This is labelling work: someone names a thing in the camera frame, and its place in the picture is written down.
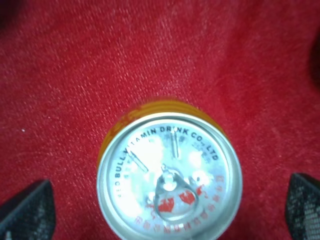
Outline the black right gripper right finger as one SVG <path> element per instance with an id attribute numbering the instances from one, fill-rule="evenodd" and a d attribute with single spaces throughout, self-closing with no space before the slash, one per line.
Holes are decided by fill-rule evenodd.
<path id="1" fill-rule="evenodd" d="M 293 173 L 285 202 L 285 222 L 293 240 L 320 238 L 320 181 Z"/>

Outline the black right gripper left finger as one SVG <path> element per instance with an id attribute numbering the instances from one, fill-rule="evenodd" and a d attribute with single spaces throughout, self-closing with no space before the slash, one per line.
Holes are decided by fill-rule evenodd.
<path id="1" fill-rule="evenodd" d="M 48 179 L 35 181 L 0 204 L 2 240 L 51 240 L 55 227 L 54 191 Z"/>

